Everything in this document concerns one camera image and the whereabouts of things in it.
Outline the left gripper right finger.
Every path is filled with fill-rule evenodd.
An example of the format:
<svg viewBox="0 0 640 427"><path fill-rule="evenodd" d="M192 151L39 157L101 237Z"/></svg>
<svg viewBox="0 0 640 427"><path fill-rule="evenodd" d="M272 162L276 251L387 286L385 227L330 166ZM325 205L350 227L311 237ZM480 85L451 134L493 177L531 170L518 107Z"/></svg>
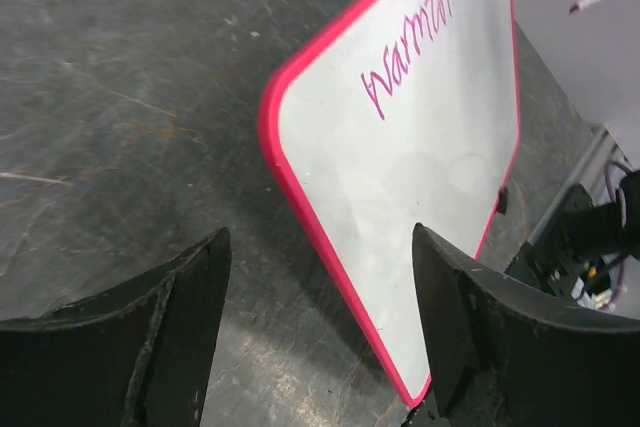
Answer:
<svg viewBox="0 0 640 427"><path fill-rule="evenodd" d="M638 320L545 294L422 224L412 262L440 415L466 401L486 372L494 410L511 426L638 425Z"/></svg>

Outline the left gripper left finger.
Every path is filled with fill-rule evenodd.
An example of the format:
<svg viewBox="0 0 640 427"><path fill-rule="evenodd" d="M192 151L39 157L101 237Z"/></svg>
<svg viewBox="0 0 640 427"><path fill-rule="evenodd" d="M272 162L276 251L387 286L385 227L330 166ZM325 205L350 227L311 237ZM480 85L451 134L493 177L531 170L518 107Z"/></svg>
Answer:
<svg viewBox="0 0 640 427"><path fill-rule="evenodd" d="M221 229L45 316L1 325L5 426L197 426L229 284Z"/></svg>

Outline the pink framed whiteboard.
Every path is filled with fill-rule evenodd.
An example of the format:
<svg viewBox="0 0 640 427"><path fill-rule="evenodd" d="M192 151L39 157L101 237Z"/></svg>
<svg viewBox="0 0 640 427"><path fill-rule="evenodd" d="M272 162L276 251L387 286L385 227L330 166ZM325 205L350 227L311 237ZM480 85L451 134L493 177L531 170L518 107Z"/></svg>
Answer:
<svg viewBox="0 0 640 427"><path fill-rule="evenodd" d="M265 159L398 395L431 382L423 224L477 256L520 136L513 0L356 0L270 79Z"/></svg>

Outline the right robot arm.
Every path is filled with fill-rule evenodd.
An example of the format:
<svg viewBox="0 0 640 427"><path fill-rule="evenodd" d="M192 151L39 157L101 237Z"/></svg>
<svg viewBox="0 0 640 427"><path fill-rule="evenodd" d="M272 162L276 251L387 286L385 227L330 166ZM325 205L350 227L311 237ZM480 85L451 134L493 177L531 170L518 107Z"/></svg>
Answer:
<svg viewBox="0 0 640 427"><path fill-rule="evenodd" d="M548 274L562 260L639 256L639 173L621 181L608 203L595 205L584 186L570 186L533 244L533 261Z"/></svg>

